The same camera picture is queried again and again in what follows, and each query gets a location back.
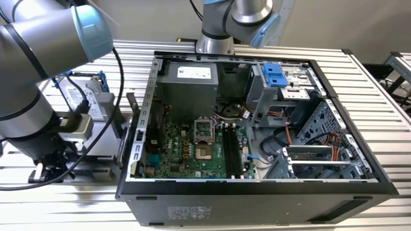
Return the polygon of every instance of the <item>blue latch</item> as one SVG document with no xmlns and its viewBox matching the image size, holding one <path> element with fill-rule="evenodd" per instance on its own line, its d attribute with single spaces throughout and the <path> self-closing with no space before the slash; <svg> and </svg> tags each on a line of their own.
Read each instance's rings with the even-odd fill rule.
<svg viewBox="0 0 411 231">
<path fill-rule="evenodd" d="M 279 64 L 263 64 L 263 73 L 270 87 L 286 87 L 289 85 L 283 69 Z"/>
</svg>

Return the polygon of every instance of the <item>ram slot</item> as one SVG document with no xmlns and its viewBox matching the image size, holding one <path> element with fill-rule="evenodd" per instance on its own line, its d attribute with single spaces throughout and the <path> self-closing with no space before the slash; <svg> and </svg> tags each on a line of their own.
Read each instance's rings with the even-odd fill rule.
<svg viewBox="0 0 411 231">
<path fill-rule="evenodd" d="M 235 128 L 223 128 L 223 148 L 227 178 L 241 178 L 242 161 L 238 147 L 238 136 Z"/>
</svg>

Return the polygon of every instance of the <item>motherboard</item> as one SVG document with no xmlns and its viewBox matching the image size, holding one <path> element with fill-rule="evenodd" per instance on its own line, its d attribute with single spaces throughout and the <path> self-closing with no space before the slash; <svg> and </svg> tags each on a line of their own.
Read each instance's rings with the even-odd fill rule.
<svg viewBox="0 0 411 231">
<path fill-rule="evenodd" d="M 148 150 L 146 178 L 254 179 L 245 127 L 230 127 L 235 143 L 227 141 L 229 128 L 207 118 L 194 124 L 167 123 L 159 153 Z"/>
</svg>

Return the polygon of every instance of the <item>table surface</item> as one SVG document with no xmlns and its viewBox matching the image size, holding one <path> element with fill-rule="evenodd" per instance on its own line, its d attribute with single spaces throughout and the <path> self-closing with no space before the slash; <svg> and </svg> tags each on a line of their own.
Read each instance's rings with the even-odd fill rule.
<svg viewBox="0 0 411 231">
<path fill-rule="evenodd" d="M 154 51 L 194 52 L 192 43 L 115 41 L 126 72 L 126 92 L 134 92 L 143 102 Z M 411 229 L 411 121 L 387 97 L 373 77 L 362 68 L 355 56 L 342 50 L 266 47 L 254 49 L 237 45 L 237 55 L 314 59 L 350 112 L 354 123 L 374 151 L 401 196 L 369 209 L 337 225 L 310 226 L 218 226 L 163 227 L 162 230 L 354 230 L 403 231 Z M 106 72 L 111 92 L 120 87 L 119 67 L 114 54 L 75 71 Z M 39 86 L 56 111 L 68 108 L 60 92 L 46 81 Z M 122 111 L 131 111 L 126 96 Z M 0 158 L 0 185 L 18 186 L 27 182 L 34 164 L 23 154 L 8 154 L 14 147 L 6 146 Z M 140 227 L 127 204 L 115 201 L 116 181 L 107 175 L 91 182 L 63 183 L 30 191 L 0 192 L 2 230 L 30 228 L 32 230 L 74 230 Z"/>
</svg>

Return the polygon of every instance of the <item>chip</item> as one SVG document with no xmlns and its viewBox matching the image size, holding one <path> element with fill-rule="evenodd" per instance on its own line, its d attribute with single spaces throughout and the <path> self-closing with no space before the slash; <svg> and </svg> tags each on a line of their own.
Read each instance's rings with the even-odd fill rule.
<svg viewBox="0 0 411 231">
<path fill-rule="evenodd" d="M 180 172 L 180 166 L 171 166 L 170 171 L 171 172 Z"/>
</svg>

